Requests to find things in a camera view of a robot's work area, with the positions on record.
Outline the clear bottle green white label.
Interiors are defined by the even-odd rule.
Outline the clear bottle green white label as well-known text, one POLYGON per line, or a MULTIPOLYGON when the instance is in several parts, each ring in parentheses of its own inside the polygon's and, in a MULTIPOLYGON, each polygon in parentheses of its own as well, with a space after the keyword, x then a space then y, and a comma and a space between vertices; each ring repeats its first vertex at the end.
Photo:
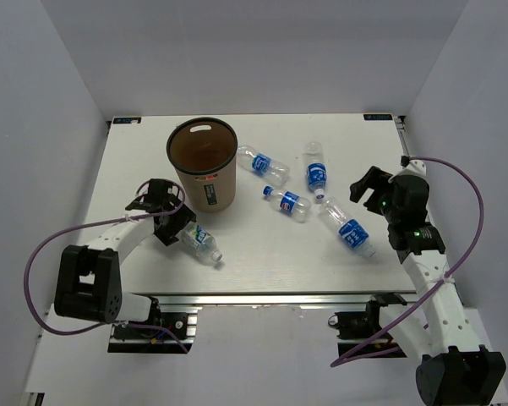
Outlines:
POLYGON ((204 265, 215 266, 223 257, 215 237, 197 222, 189 222, 179 234, 179 240, 204 265))

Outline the blue cap Pepsi bottle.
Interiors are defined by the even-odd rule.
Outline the blue cap Pepsi bottle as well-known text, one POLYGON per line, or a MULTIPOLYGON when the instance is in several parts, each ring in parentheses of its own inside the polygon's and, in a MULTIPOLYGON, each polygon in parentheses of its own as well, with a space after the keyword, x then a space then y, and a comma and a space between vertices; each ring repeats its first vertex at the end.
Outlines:
POLYGON ((295 222, 304 223, 307 221, 312 206, 308 199, 291 191, 275 189, 271 186, 264 187, 263 197, 273 210, 289 216, 295 222))

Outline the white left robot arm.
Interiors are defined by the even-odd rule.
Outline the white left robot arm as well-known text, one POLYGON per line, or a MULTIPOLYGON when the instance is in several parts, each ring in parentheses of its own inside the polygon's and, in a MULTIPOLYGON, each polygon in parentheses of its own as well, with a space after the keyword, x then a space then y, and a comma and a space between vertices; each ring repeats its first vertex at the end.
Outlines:
POLYGON ((149 180, 148 189, 101 236, 64 249, 54 299, 57 315, 104 324, 133 322, 142 337, 154 337, 161 330, 159 305, 150 296, 123 291, 121 265, 151 237, 165 246, 175 244, 181 231, 195 220, 178 184, 149 180))

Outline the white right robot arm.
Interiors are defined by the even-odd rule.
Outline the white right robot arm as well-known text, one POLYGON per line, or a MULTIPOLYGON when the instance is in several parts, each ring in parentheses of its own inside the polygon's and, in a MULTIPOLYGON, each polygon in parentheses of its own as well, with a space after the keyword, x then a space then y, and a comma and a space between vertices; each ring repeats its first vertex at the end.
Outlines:
POLYGON ((392 175, 371 167, 350 187, 359 201, 367 189, 368 211, 388 223, 391 248, 419 296, 415 305, 387 304, 364 317, 375 337, 388 333, 418 362, 415 381, 426 405, 488 405, 506 371, 503 355, 481 342, 456 291, 445 244, 429 221, 429 184, 420 161, 392 175))

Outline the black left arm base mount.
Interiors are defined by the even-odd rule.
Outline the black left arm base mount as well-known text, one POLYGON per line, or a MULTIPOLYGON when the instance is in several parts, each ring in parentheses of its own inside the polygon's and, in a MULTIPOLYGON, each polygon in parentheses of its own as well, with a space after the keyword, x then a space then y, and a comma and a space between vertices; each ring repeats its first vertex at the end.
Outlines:
POLYGON ((199 306, 168 303, 151 297, 148 321, 134 321, 144 328, 119 322, 112 326, 107 352, 110 354, 186 354, 196 335, 199 306))

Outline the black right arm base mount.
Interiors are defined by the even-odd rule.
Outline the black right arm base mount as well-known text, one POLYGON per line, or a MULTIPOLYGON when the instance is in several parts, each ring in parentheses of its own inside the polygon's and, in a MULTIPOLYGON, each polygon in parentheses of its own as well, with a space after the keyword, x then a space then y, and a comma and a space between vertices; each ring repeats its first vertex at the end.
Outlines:
MULTIPOLYGON (((339 311, 332 315, 327 321, 328 327, 338 331, 337 337, 340 342, 337 344, 339 357, 347 351, 374 335, 381 329, 380 310, 395 305, 398 310, 410 307, 400 294, 374 294, 366 303, 363 310, 339 311)), ((406 355, 398 343, 391 336, 395 332, 394 327, 389 332, 376 338, 372 343, 367 344, 351 357, 345 359, 346 363, 363 359, 398 359, 406 355)))

